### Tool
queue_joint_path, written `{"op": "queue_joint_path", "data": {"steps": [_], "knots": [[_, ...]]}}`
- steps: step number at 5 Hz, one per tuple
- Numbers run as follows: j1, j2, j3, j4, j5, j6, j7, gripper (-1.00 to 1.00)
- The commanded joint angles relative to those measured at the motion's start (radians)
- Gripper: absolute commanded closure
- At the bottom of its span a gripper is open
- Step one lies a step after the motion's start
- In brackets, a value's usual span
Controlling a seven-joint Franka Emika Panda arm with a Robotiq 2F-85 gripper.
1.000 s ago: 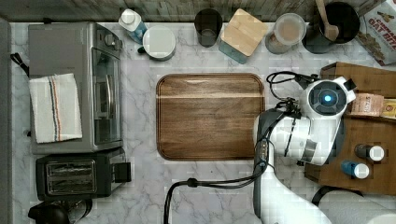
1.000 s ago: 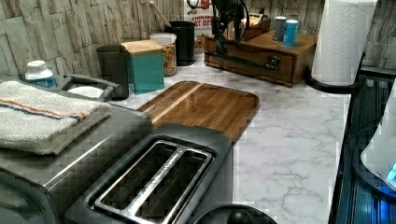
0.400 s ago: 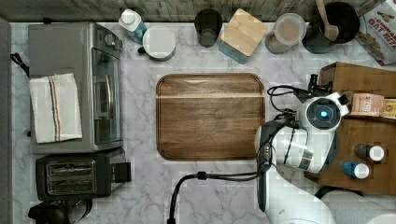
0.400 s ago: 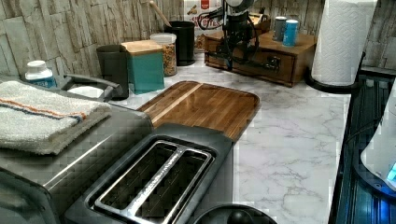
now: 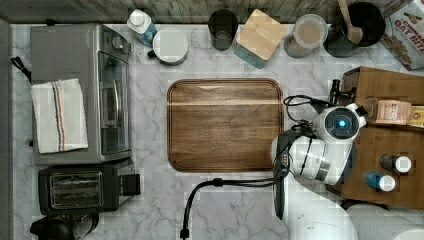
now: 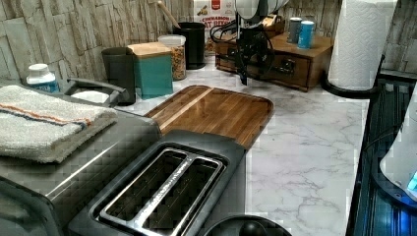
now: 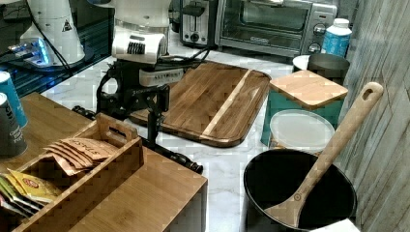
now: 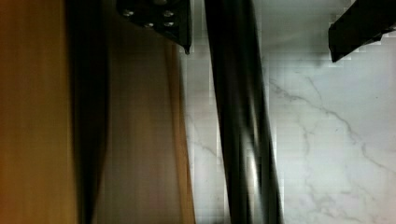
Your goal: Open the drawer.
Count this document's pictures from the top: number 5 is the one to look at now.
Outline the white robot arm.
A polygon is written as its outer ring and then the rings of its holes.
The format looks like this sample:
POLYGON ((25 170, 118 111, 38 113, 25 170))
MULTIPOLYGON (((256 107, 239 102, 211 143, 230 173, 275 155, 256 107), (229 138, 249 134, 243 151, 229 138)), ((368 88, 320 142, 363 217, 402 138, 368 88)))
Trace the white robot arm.
POLYGON ((298 180, 342 182, 352 166, 354 140, 365 125, 363 109, 352 103, 327 108, 310 126, 284 131, 273 139, 274 207, 290 240, 358 240, 348 213, 298 180))

